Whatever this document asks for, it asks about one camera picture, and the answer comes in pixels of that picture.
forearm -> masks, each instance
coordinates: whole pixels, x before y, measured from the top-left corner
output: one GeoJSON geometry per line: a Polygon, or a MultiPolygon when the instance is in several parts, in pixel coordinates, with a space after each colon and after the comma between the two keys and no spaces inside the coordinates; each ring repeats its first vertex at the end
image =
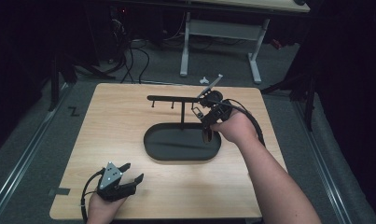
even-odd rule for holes
{"type": "Polygon", "coordinates": [[[297,183],[257,139],[237,144],[266,223],[320,223],[297,183]]]}

human arm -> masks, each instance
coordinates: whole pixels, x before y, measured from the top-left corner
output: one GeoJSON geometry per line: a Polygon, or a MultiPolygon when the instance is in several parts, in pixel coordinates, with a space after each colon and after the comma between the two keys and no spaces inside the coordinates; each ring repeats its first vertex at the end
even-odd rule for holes
{"type": "Polygon", "coordinates": [[[240,149],[266,223],[321,223],[298,184],[258,141],[245,114],[233,109],[228,120],[211,129],[240,149]]]}
{"type": "Polygon", "coordinates": [[[109,224],[118,209],[127,200],[122,198],[114,202],[103,200],[97,193],[93,193],[89,202],[88,224],[109,224]]]}

